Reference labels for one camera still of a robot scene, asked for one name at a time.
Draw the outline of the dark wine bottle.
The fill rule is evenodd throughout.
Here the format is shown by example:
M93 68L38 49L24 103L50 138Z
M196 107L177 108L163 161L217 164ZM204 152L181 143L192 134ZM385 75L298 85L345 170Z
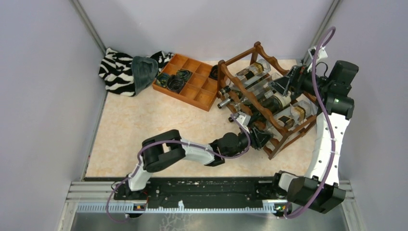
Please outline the dark wine bottle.
M291 95L281 96L279 93L274 93L270 98L265 99L264 101L259 102L264 108L267 108L272 114L282 111L290 102L292 101ZM243 101L243 105L250 108L253 112L251 119L248 125L260 121L266 122L266 118L256 109L255 106L248 100Z
M227 106L232 106L234 109L237 109L237 104L231 97L228 97L217 104L218 109L223 109Z

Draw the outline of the small clear glass bottle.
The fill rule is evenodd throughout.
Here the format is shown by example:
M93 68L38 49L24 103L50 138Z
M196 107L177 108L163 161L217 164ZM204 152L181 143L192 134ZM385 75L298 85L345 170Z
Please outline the small clear glass bottle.
M258 83L248 89L261 102L270 98L276 91L269 85L273 80L282 77L279 73L266 74Z

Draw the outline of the clear liquor bottle gold label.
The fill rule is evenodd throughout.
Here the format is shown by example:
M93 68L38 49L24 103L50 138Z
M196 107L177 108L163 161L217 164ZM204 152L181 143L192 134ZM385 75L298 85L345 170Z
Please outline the clear liquor bottle gold label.
M317 106L310 100L300 100L275 114L274 119L280 126L291 130L302 124L308 117L315 115L317 110Z

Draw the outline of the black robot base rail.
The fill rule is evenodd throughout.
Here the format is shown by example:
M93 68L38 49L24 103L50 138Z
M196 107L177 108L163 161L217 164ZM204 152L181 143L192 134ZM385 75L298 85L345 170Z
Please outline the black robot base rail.
M131 191L126 183L102 202L83 202L80 212L125 213L246 213L282 217L293 206L274 177L151 178L144 189Z

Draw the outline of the wooden wine rack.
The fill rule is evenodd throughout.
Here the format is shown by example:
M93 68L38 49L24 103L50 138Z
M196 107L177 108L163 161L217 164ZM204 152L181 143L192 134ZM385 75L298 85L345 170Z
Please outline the wooden wine rack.
M238 135L229 133L213 143L219 154L235 157L252 147L272 159L317 124L316 97L285 87L288 70L259 42L217 66L218 107L229 108L242 126Z

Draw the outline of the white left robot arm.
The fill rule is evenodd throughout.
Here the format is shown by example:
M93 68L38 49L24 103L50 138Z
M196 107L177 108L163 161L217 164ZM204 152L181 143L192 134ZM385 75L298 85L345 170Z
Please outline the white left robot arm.
M262 149L272 134L258 128L243 129L241 133L226 133L209 144L191 142L176 129L156 135L142 142L139 163L128 175L125 192L132 199L143 196L144 188L153 173L162 171L180 160L216 167L226 159L238 158L250 148Z

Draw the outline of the dark wine bottle back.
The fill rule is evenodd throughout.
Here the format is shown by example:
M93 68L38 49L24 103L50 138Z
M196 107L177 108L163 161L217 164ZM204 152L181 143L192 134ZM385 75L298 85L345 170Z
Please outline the dark wine bottle back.
M237 104L231 97L228 97L217 104L218 109L223 109L227 106L232 106L234 109L237 109Z

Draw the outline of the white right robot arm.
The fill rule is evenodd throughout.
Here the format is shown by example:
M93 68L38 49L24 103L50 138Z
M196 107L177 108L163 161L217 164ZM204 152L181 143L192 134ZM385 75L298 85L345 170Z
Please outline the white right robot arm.
M345 199L346 191L339 187L338 165L344 133L355 107L354 99L348 94L358 71L357 65L338 60L327 77L318 77L313 70L298 66L286 76L285 85L293 93L310 93L317 98L318 105L317 136L306 173L296 176L280 171L271 185L273 196L285 197L289 203L299 206L294 212L283 213L289 218L306 209L326 214Z

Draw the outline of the zebra striped cloth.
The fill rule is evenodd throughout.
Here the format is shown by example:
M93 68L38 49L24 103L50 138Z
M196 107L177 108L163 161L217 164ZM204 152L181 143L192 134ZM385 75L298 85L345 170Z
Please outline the zebra striped cloth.
M158 62L159 74L174 55L172 52L159 51L147 57L155 59ZM98 73L99 77L104 80L106 91L122 96L136 96L131 71L133 57L134 56L116 51L110 47L106 49Z

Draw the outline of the black rolled item right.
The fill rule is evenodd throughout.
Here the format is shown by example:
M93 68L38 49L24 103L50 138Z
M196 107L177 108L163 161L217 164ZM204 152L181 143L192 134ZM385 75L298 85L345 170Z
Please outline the black rolled item right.
M218 80L218 65L212 66L208 77L216 81Z

